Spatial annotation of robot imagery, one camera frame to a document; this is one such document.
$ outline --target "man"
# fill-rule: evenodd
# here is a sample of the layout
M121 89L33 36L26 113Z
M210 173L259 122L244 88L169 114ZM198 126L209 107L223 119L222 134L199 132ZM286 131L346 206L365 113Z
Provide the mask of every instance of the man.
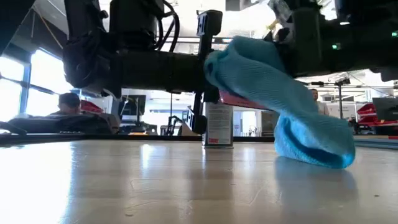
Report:
M50 115L71 115L80 114L80 99L75 93L64 93L60 95L58 100L58 112Z
M324 115L329 115L329 109L326 103L322 103L318 101L318 90L316 89L311 89L312 95L313 95L313 100L317 103L318 105L318 110L320 114Z

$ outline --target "glass window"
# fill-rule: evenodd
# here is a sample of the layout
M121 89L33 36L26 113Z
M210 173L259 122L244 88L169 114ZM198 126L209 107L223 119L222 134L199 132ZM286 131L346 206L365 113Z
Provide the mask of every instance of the glass window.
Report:
M26 113L33 116L47 116L58 111L58 95L29 89Z
M24 65L7 57L0 57L1 75L13 80L22 81L24 77Z
M9 121L19 114L22 87L8 80L0 80L0 121Z
M37 50L32 55L32 71L30 83L56 93L69 92L73 87L65 80L63 62L60 59Z

